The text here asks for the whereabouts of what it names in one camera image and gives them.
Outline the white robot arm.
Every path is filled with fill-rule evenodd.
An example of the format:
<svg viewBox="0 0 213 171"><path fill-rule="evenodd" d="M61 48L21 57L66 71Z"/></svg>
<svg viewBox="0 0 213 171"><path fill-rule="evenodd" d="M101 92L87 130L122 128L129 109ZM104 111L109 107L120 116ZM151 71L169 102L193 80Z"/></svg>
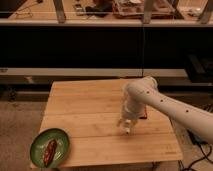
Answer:
<svg viewBox="0 0 213 171"><path fill-rule="evenodd" d="M163 95L158 91L157 81L153 77L127 83L123 92L125 99L118 124L123 126L127 134L149 105L213 144L213 114Z"/></svg>

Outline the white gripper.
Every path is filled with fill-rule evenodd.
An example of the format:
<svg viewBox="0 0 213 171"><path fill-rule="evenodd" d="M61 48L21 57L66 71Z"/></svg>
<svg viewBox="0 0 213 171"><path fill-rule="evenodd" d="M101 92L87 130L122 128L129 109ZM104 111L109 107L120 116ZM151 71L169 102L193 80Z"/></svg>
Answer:
<svg viewBox="0 0 213 171"><path fill-rule="evenodd" d="M137 122L138 122L138 117L133 115L132 113L122 113L120 115L120 118L117 122L118 126L123 126L124 121L130 120L131 121L131 128L133 128Z"/></svg>

